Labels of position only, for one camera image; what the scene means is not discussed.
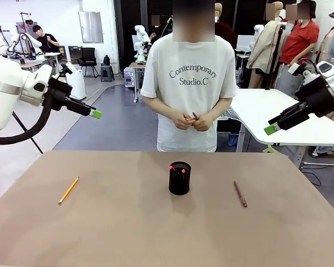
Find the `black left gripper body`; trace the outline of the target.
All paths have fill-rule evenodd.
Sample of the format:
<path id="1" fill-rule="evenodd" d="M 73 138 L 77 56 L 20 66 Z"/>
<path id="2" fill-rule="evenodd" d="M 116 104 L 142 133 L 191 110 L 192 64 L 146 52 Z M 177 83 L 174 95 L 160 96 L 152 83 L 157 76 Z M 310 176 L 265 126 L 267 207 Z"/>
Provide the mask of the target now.
<path id="1" fill-rule="evenodd" d="M 67 107 L 71 95 L 72 86 L 65 81 L 51 77 L 48 81 L 48 94 L 52 97 L 52 109 L 60 111 L 63 106 Z"/>

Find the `person's left hand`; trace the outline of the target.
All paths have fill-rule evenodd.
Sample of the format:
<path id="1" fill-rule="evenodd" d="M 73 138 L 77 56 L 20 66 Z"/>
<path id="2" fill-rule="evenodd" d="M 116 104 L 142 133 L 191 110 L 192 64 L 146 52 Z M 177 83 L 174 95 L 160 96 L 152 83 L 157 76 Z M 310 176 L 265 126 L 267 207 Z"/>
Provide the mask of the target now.
<path id="1" fill-rule="evenodd" d="M 193 126 L 197 131 L 204 132 L 208 131 L 213 123 L 213 118 L 209 113 L 203 115 L 194 114 L 195 120 L 193 122 Z"/>

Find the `person's right hand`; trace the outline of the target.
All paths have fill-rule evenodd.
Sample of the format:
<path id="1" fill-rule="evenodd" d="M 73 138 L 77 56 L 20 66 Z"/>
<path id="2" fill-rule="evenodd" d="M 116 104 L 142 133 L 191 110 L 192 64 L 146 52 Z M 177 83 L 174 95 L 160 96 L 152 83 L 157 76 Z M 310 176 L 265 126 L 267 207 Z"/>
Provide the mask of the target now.
<path id="1" fill-rule="evenodd" d="M 187 130 L 190 126 L 193 125 L 195 118 L 185 115 L 181 112 L 174 113 L 171 117 L 176 128 L 180 130 Z"/>

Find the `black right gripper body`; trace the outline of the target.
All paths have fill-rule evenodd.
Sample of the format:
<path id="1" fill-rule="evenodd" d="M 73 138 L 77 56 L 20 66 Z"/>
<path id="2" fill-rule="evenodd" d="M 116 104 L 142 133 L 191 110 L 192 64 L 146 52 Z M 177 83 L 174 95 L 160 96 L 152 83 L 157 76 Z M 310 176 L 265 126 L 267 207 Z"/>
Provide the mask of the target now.
<path id="1" fill-rule="evenodd" d="M 299 109 L 303 114 L 325 116 L 334 111 L 334 97 L 328 90 L 328 84 L 320 75 L 309 76 L 310 81 L 304 84 L 295 93 L 300 102 Z"/>

